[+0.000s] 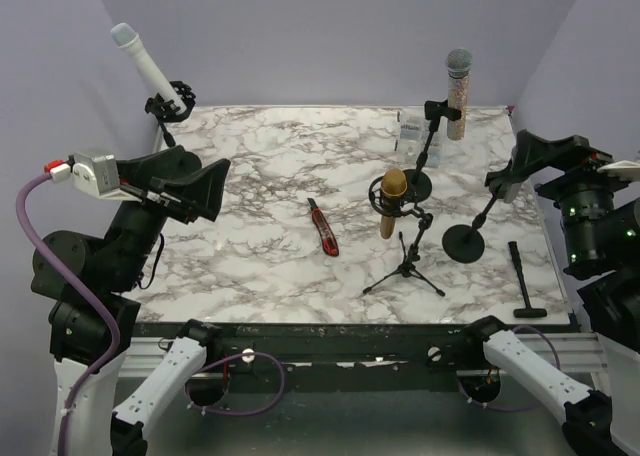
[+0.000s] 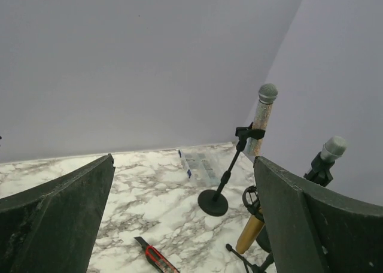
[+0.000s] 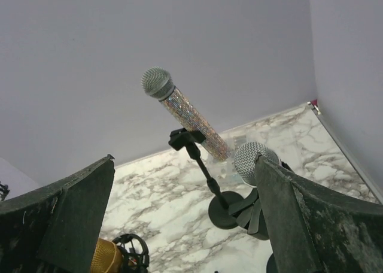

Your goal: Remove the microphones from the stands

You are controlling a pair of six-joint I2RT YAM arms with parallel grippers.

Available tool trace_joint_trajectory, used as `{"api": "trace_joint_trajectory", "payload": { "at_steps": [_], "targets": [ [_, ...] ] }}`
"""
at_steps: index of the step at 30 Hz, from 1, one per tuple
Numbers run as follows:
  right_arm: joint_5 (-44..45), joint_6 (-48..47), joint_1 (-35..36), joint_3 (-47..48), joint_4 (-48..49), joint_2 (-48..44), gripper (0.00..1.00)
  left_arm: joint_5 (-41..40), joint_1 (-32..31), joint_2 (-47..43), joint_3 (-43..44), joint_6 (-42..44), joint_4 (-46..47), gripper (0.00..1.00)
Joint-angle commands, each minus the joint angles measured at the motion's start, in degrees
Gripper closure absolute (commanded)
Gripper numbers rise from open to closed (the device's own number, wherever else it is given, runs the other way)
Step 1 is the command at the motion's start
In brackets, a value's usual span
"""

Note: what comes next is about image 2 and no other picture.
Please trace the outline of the black tripod shock-mount stand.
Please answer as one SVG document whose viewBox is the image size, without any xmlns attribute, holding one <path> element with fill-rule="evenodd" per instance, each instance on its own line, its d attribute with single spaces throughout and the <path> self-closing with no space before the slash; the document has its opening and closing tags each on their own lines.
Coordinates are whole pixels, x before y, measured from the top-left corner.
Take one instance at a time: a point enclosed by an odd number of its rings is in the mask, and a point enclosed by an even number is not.
<svg viewBox="0 0 383 273">
<path fill-rule="evenodd" d="M 242 201 L 245 208 L 251 214 L 251 217 L 254 217 L 257 221 L 257 217 L 260 217 L 260 222 L 264 221 L 263 214 L 260 208 L 260 201 L 258 197 L 258 191 L 256 186 L 250 186 L 245 189 L 242 194 Z M 228 252 L 233 253 L 237 258 L 239 258 L 245 267 L 247 273 L 249 272 L 266 272 L 268 267 L 274 263 L 273 253 L 270 246 L 269 237 L 267 234 L 267 230 L 265 228 L 265 224 L 263 223 L 262 227 L 258 230 L 257 236 L 255 238 L 258 245 L 268 253 L 265 261 L 260 265 L 251 264 L 247 259 L 240 255 L 230 244 L 226 244 L 225 248 Z"/>
</svg>

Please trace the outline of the red black utility knife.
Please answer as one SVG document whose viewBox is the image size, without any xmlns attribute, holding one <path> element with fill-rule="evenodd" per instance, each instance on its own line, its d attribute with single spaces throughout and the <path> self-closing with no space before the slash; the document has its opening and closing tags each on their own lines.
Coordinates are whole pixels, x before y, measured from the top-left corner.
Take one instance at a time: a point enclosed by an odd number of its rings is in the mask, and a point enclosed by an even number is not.
<svg viewBox="0 0 383 273">
<path fill-rule="evenodd" d="M 134 237 L 135 241 L 141 246 L 145 257 L 150 265 L 161 273 L 180 273 L 179 270 L 171 264 L 155 247 L 150 245 L 144 238 Z"/>
</svg>

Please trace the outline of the gold microphone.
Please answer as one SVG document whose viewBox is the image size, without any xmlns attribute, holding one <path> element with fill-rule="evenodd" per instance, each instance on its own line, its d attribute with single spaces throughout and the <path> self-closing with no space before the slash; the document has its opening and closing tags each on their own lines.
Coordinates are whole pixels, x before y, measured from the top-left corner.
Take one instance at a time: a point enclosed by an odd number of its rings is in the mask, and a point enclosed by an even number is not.
<svg viewBox="0 0 383 273">
<path fill-rule="evenodd" d="M 254 215 L 248 219 L 236 243 L 235 249 L 239 254 L 244 254 L 250 248 L 264 225 L 264 221 L 261 221 Z"/>
</svg>

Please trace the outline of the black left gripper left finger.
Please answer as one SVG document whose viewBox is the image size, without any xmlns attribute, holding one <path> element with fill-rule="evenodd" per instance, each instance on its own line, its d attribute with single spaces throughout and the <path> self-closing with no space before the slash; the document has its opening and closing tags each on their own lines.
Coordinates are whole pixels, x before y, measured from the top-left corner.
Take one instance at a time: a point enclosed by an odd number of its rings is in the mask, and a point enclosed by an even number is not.
<svg viewBox="0 0 383 273">
<path fill-rule="evenodd" d="M 1 199 L 1 272 L 86 272 L 115 173 L 104 155 Z"/>
</svg>

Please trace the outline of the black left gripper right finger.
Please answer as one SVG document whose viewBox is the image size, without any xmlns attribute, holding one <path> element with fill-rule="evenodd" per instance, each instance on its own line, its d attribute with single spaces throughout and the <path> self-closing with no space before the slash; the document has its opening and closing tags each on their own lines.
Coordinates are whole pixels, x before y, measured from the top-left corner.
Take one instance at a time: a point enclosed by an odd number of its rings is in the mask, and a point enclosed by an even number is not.
<svg viewBox="0 0 383 273">
<path fill-rule="evenodd" d="M 254 176 L 278 272 L 382 272 L 382 207 L 338 194 L 264 157 Z"/>
</svg>

